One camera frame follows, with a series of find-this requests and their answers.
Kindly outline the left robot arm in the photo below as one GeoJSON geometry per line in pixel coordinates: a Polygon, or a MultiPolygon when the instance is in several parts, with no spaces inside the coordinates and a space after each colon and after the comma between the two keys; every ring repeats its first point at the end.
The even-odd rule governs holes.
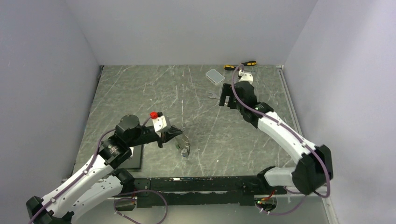
{"type": "Polygon", "coordinates": [[[125,115],[104,140],[100,137],[90,159],[52,192],[33,196],[26,202],[31,224],[71,224],[86,212],[117,195],[134,190],[134,177],[120,165],[133,155],[132,148],[156,142],[159,148],[183,131],[172,126],[161,112],[152,112],[140,124],[135,115],[125,115]]]}

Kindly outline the metal key organizer plate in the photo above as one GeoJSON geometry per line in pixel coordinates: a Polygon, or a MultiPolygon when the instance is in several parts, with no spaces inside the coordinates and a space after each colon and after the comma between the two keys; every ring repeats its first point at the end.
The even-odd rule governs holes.
{"type": "Polygon", "coordinates": [[[182,149],[189,149],[190,151],[190,141],[184,133],[182,135],[177,136],[175,140],[176,140],[175,145],[179,150],[180,154],[182,149]]]}

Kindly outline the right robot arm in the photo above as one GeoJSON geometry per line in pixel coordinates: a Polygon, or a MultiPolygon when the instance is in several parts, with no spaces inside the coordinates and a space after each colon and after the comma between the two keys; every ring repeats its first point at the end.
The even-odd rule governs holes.
{"type": "Polygon", "coordinates": [[[264,132],[281,146],[295,163],[294,168],[268,167],[257,176],[257,187],[264,194],[275,187],[294,187],[309,195],[326,186],[323,197],[330,195],[333,178],[331,151],[302,137],[284,122],[267,103],[257,101],[254,87],[248,81],[223,84],[219,106],[238,110],[243,119],[264,132]]]}

